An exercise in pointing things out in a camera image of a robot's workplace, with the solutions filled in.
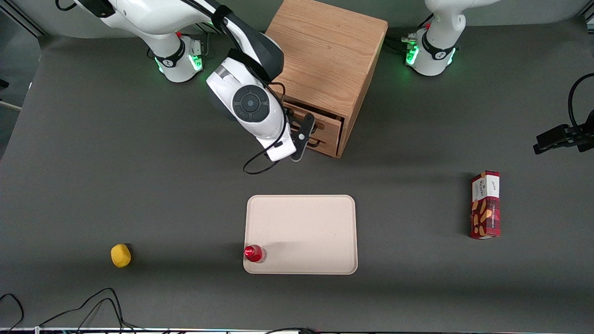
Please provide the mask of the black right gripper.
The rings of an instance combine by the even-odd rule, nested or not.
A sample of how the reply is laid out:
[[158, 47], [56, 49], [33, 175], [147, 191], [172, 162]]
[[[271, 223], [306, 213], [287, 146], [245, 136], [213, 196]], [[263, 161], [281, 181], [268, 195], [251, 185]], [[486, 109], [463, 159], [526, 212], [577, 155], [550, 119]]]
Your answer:
[[316, 127], [316, 119], [311, 113], [306, 113], [304, 117], [295, 117], [295, 112], [291, 108], [286, 108], [286, 118], [288, 123], [294, 123], [291, 139], [296, 150], [290, 158], [293, 162], [299, 162], [303, 158], [310, 135]]

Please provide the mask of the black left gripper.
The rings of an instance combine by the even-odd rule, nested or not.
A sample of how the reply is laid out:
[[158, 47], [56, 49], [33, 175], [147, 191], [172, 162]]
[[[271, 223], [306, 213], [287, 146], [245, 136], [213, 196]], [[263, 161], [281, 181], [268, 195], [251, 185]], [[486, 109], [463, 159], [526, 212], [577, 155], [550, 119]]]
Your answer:
[[573, 109], [570, 109], [570, 122], [571, 127], [562, 124], [537, 135], [537, 143], [533, 146], [534, 153], [539, 155], [552, 149], [573, 146], [577, 146], [579, 152], [584, 153], [594, 148], [594, 110], [590, 111], [585, 123], [578, 125]]

